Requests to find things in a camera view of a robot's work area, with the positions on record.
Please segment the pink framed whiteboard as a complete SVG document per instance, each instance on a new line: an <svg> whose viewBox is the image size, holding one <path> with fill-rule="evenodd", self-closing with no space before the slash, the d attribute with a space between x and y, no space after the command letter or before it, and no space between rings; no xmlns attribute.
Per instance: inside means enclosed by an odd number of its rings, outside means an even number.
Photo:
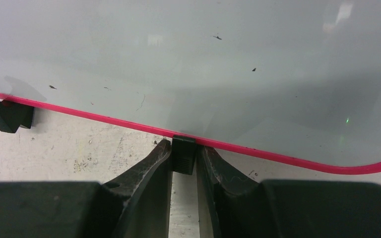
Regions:
<svg viewBox="0 0 381 238"><path fill-rule="evenodd" d="M0 0L0 98L381 172L381 0Z"/></svg>

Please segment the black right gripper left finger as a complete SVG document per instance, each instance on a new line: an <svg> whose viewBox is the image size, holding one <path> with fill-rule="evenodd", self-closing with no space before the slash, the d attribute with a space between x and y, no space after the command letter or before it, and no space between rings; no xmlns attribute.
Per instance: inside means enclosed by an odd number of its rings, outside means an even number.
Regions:
<svg viewBox="0 0 381 238"><path fill-rule="evenodd" d="M104 183L120 198L114 238L166 238L172 191L172 146L163 139L140 162Z"/></svg>

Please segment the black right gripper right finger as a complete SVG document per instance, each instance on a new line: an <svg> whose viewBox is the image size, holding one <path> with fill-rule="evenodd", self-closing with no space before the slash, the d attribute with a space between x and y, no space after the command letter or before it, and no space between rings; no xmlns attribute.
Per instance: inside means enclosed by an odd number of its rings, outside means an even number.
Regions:
<svg viewBox="0 0 381 238"><path fill-rule="evenodd" d="M199 146L196 152L199 234L202 238L257 238L262 235L263 191L218 152Z"/></svg>

